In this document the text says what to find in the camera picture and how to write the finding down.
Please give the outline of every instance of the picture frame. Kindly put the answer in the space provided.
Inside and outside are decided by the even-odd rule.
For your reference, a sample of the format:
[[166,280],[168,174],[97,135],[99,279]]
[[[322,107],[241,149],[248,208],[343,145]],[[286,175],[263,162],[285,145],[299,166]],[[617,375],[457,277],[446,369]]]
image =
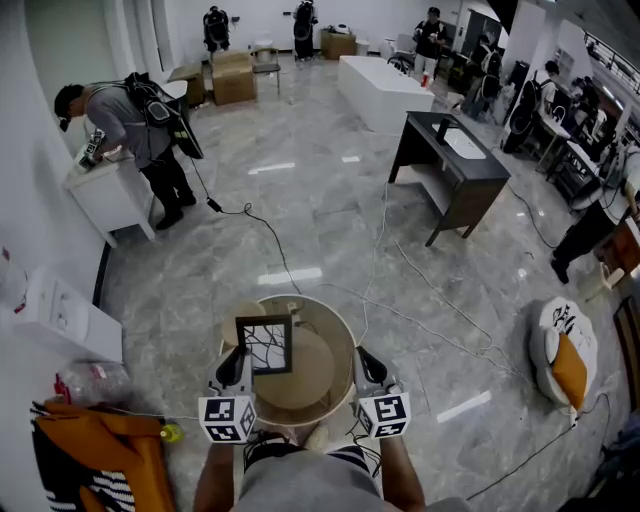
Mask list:
[[254,375],[293,371],[293,319],[291,315],[236,318],[238,346],[251,350]]

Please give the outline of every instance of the gray shirt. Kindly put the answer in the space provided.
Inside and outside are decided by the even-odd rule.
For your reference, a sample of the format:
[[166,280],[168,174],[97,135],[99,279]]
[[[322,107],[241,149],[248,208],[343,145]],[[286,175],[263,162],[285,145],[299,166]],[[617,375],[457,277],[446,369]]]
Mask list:
[[[369,473],[355,464],[311,451],[269,457],[245,473],[234,512],[398,512],[384,501]],[[459,499],[439,501],[428,512],[469,512]]]
[[151,160],[171,144],[166,128],[147,127],[144,116],[122,87],[98,90],[89,98],[86,112],[89,120],[105,132],[107,141],[128,146],[138,169],[151,165]]

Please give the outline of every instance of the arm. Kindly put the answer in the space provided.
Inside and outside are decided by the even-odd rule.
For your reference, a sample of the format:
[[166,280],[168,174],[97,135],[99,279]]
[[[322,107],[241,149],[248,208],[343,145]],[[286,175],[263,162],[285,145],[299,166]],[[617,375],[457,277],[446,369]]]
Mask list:
[[380,440],[382,493],[403,512],[423,512],[424,494],[402,437]]
[[193,512],[229,512],[233,508],[233,445],[212,444],[204,463]]
[[631,208],[631,216],[637,222],[640,220],[640,215],[638,215],[640,211],[638,211],[638,205],[636,204],[636,191],[629,182],[624,185],[624,196],[627,199],[627,203],[629,203],[629,208]]
[[444,46],[447,43],[447,28],[443,25],[442,30],[438,34],[438,40],[436,44],[438,46]]

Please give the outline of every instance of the white box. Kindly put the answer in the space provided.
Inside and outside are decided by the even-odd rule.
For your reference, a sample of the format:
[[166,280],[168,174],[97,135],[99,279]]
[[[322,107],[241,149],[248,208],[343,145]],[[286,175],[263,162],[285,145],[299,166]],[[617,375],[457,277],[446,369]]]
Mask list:
[[198,398],[200,426],[212,443],[246,443],[256,410],[247,395]]
[[430,112],[435,98],[378,57],[340,57],[338,87],[371,130],[387,135],[402,135],[407,112]]
[[409,393],[361,398],[356,417],[371,439],[401,436],[411,422]]

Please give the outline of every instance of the sink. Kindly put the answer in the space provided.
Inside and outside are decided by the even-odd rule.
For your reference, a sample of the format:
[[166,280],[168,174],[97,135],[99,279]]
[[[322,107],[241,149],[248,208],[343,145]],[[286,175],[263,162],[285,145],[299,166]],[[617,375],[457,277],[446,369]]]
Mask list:
[[[440,129],[440,123],[432,126],[436,132]],[[460,128],[449,128],[444,136],[444,140],[462,158],[466,158],[467,160],[484,160],[487,158],[484,151],[476,146]]]

